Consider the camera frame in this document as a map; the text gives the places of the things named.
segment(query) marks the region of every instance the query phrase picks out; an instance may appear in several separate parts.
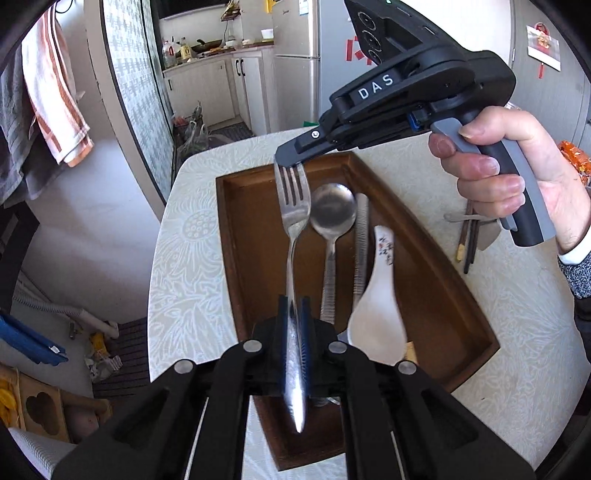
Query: white cuff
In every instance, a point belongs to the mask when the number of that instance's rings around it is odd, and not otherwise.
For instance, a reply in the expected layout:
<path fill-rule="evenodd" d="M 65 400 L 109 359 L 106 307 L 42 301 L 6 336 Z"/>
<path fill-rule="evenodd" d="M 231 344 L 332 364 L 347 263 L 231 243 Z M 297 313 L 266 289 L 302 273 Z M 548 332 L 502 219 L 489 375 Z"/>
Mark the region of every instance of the white cuff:
<path fill-rule="evenodd" d="M 591 253 L 591 228 L 587 230 L 587 234 L 583 237 L 580 243 L 570 252 L 559 255 L 558 258 L 564 265 L 579 265 L 587 255 Z"/>

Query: striped towel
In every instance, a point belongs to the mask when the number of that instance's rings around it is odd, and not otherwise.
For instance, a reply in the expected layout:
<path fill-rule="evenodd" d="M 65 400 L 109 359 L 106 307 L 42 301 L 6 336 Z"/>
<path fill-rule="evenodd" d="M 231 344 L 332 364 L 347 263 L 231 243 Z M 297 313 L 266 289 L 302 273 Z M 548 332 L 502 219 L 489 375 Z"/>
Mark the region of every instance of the striped towel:
<path fill-rule="evenodd" d="M 22 69 L 35 119 L 51 154 L 58 163 L 79 164 L 93 143 L 90 127 L 74 101 L 76 86 L 55 5 L 22 41 Z"/>

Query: brown tray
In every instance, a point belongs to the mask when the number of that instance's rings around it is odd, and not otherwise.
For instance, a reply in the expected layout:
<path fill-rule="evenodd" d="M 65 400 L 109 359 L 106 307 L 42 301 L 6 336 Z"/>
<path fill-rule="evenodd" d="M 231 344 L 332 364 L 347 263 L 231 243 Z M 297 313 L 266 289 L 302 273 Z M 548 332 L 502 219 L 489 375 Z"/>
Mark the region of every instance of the brown tray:
<path fill-rule="evenodd" d="M 327 155 L 306 163 L 312 191 L 324 183 L 347 185 L 369 197 L 370 258 L 373 227 L 395 234 L 396 297 L 408 339 L 420 366 L 448 391 L 473 375 L 499 349 L 486 317 L 435 240 L 390 189 L 353 153 Z M 277 313 L 285 294 L 288 238 L 283 230 L 272 166 L 216 179 L 223 260 L 238 340 L 250 338 L 256 322 Z M 336 323 L 345 329 L 351 314 L 355 270 L 354 233 L 336 244 Z M 309 226 L 295 252 L 297 295 L 309 296 L 320 315 L 325 243 Z M 344 451 L 339 407 L 308 405 L 298 434 L 280 398 L 255 398 L 256 409 L 279 470 L 318 462 Z"/>

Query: orange package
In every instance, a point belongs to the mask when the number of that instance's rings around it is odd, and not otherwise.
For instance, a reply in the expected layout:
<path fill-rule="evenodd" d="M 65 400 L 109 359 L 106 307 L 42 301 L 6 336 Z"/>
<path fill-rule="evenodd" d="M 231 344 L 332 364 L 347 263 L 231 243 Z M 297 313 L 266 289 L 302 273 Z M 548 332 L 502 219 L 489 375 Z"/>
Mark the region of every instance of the orange package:
<path fill-rule="evenodd" d="M 589 156 L 583 150 L 575 147 L 574 144 L 566 140 L 560 142 L 558 148 L 562 152 L 563 157 L 579 172 L 583 185 L 587 186 L 589 184 L 589 177 L 591 176 L 591 160 Z"/>

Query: refrigerator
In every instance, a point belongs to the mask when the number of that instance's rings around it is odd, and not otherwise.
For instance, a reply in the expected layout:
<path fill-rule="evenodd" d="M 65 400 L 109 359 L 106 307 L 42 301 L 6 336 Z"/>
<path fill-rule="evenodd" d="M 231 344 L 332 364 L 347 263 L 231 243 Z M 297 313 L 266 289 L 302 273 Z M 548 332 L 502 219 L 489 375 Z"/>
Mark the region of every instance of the refrigerator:
<path fill-rule="evenodd" d="M 271 14 L 280 128 L 299 128 L 375 65 L 359 50 L 343 0 L 280 0 Z"/>

